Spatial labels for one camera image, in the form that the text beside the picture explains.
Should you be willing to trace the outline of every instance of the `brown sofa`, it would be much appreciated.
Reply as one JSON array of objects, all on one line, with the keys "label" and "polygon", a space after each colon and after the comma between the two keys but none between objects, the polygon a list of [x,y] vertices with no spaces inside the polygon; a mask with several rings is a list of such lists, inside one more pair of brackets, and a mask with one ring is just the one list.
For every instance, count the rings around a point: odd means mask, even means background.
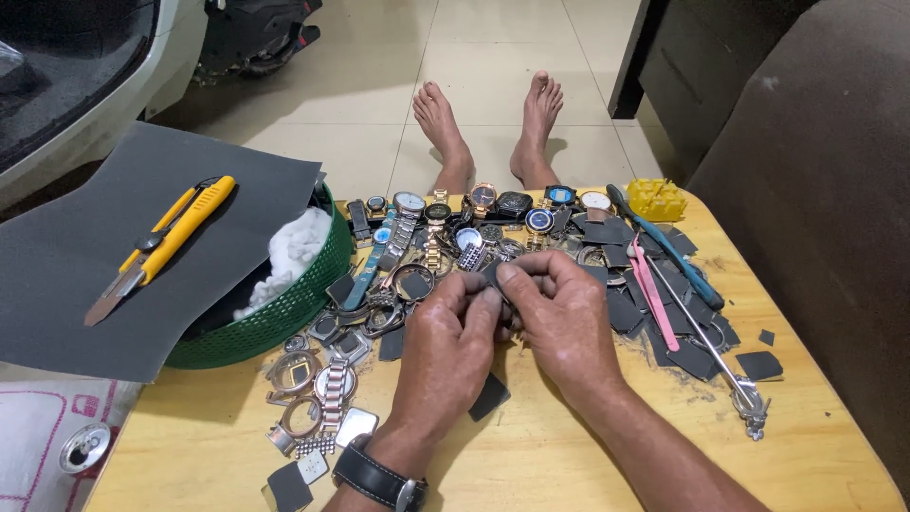
[{"label": "brown sofa", "polygon": [[753,74],[687,189],[752,266],[907,500],[910,2],[825,0],[803,14]]}]

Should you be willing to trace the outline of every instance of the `green plastic basket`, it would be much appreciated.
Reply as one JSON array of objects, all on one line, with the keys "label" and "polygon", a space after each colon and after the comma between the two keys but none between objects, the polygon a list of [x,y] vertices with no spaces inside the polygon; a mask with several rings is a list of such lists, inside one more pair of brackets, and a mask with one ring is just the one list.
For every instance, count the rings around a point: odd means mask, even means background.
[{"label": "green plastic basket", "polygon": [[180,340],[165,365],[201,370],[239,363],[282,343],[309,323],[329,297],[326,288],[348,271],[353,241],[329,187],[332,228],[313,264],[284,293],[250,315],[192,340]]}]

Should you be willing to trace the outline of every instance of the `can lid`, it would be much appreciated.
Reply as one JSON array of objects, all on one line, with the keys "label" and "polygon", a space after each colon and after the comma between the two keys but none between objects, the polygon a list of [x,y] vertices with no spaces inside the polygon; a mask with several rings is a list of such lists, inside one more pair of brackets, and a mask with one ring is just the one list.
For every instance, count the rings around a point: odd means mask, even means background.
[{"label": "can lid", "polygon": [[80,428],[63,443],[60,469],[70,475],[88,469],[104,456],[110,442],[111,430],[103,423]]}]

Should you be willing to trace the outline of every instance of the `man's right hand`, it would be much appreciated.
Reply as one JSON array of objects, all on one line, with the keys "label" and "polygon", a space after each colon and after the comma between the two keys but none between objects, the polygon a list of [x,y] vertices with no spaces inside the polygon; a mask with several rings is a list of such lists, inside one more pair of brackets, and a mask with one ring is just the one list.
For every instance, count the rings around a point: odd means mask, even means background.
[{"label": "man's right hand", "polygon": [[573,407],[593,386],[628,389],[613,346],[606,292],[560,251],[525,254],[496,271],[537,364]]}]

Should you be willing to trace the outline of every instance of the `wooden table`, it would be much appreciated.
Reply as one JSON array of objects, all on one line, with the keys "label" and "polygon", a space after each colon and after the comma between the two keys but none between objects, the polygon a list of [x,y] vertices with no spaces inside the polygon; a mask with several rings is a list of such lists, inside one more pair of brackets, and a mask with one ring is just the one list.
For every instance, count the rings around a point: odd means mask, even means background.
[{"label": "wooden table", "polygon": [[[460,198],[450,204],[458,208]],[[729,301],[723,314],[743,344],[724,359],[741,372],[734,354],[771,350],[785,380],[759,384],[773,403],[757,443],[746,437],[721,377],[706,384],[680,369],[658,368],[647,343],[617,336],[632,387],[772,510],[905,510],[853,418],[712,215],[690,196],[677,225],[700,248],[693,261]],[[758,341],[762,329],[776,333],[773,348]],[[399,363],[378,362],[377,350],[358,368],[353,404],[381,421]],[[288,463],[265,437],[282,409],[265,402],[263,368],[279,354],[277,348],[214,370],[162,370],[129,417],[87,510],[267,510],[260,488]],[[465,415],[452,430],[427,475],[439,492],[426,510],[641,509],[530,351],[498,351],[493,371],[505,377],[512,398],[480,423]],[[320,510],[333,492],[328,476],[312,491],[308,509]]]}]

